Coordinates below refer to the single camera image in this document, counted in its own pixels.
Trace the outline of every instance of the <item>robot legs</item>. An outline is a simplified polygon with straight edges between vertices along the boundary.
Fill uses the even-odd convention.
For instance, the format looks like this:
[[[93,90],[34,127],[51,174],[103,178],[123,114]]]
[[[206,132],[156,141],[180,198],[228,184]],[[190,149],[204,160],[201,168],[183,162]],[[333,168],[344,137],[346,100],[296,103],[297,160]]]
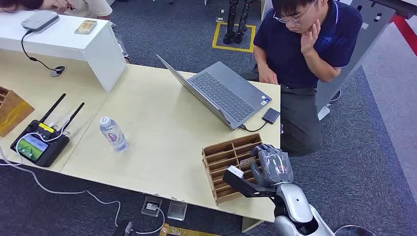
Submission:
[[[233,41],[235,43],[241,43],[245,32],[247,31],[246,20],[249,12],[249,8],[252,5],[253,0],[245,0],[243,6],[242,15],[240,16],[238,32],[233,31],[235,26],[235,17],[236,17],[236,6],[238,5],[238,0],[230,0],[229,16],[227,18],[227,33],[224,36],[223,43],[231,44]]]

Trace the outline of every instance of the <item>eyeglasses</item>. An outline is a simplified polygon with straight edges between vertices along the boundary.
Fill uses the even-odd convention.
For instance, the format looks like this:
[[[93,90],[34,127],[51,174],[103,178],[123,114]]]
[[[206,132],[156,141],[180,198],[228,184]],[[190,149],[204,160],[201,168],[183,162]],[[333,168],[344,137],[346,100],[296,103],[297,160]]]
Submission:
[[[315,0],[313,2],[313,4],[311,4],[311,7],[302,15],[301,19],[299,19],[299,20],[284,20],[282,18],[277,17],[276,12],[274,13],[273,18],[276,19],[277,21],[281,22],[281,23],[284,23],[284,24],[287,23],[287,22],[290,22],[290,23],[294,23],[296,25],[301,25],[301,21],[303,20],[304,16],[307,15],[307,13],[311,10],[311,8],[313,8],[313,6],[314,6],[314,4],[316,4],[316,2],[317,2],[317,0]]]

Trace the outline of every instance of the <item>bottle cap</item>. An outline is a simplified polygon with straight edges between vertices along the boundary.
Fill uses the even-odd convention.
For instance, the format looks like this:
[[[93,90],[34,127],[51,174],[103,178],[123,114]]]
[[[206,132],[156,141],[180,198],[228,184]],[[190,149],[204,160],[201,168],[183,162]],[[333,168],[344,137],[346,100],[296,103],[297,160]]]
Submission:
[[[100,125],[103,127],[107,127],[112,123],[112,119],[110,117],[102,117],[100,119]]]

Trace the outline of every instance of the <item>wooden organizer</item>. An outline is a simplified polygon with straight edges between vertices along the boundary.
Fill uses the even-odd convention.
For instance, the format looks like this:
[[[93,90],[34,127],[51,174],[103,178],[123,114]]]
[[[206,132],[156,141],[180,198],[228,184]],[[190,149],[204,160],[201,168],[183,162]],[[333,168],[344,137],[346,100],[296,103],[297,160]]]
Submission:
[[[15,92],[0,87],[0,136],[5,137],[34,110]]]
[[[229,166],[233,165],[241,169],[245,180],[255,181],[250,170],[250,163],[255,160],[258,167],[261,164],[259,159],[255,159],[255,157],[250,155],[250,151],[261,143],[261,136],[253,134],[214,144],[203,149],[203,165],[216,205],[243,196],[223,181],[223,175]]]

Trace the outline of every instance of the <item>red stripe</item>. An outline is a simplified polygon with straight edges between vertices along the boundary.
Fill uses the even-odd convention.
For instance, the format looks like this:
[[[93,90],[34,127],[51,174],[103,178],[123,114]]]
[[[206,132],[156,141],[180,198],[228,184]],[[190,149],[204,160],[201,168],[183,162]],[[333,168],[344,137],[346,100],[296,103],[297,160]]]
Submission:
[[[397,28],[400,30],[401,34],[407,41],[411,50],[417,56],[417,35],[414,33],[413,29],[408,25],[404,18],[395,15],[392,18]]]

